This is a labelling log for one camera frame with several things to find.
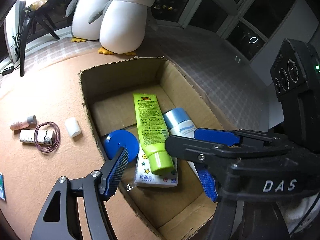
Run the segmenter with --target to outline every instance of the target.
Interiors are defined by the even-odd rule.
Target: penguin plush toy
[[[89,24],[88,20],[96,8],[100,8],[108,1],[109,0],[72,0],[66,11],[66,17],[68,17],[76,10],[71,26],[72,42],[95,41],[99,39],[102,17],[98,18],[92,24]]]
[[[104,7],[92,14],[89,19],[94,23],[103,14],[100,30],[100,54],[127,54],[140,47],[146,31],[146,23],[157,28],[152,17],[151,6],[155,0],[110,0]]]

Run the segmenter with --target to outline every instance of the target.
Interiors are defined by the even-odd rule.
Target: brown cord
[[[38,132],[39,132],[39,129],[45,125],[51,125],[54,128],[55,138],[54,138],[54,142],[52,143],[52,145],[41,146],[38,143]],[[57,149],[57,147],[60,144],[60,129],[59,129],[58,125],[54,122],[44,122],[44,123],[37,126],[37,128],[35,130],[35,138],[34,139],[35,139],[36,147],[40,152],[42,152],[42,153],[53,152],[55,149]]]

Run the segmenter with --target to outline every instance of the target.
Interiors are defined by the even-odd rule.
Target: small pink bottle
[[[28,127],[31,124],[36,124],[36,123],[37,123],[37,118],[35,115],[32,115],[32,116],[29,116],[25,120],[18,120],[18,121],[11,122],[10,129],[12,131],[20,130],[20,129]]]

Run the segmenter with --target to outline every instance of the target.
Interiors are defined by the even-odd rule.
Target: gray bottle cap
[[[163,115],[163,118],[165,124],[168,127],[168,130],[171,130],[173,127],[176,127],[179,123],[191,120],[186,111],[184,111],[184,109],[181,107],[166,112]]]
[[[35,115],[29,116],[27,118],[27,123],[28,124],[37,124],[37,118]]]

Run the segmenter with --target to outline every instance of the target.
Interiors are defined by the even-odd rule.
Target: spray can
[[[197,127],[183,108],[178,107],[172,109],[166,112],[163,117],[165,124],[172,135],[194,138],[194,133]],[[199,178],[193,162],[188,162],[188,164]]]

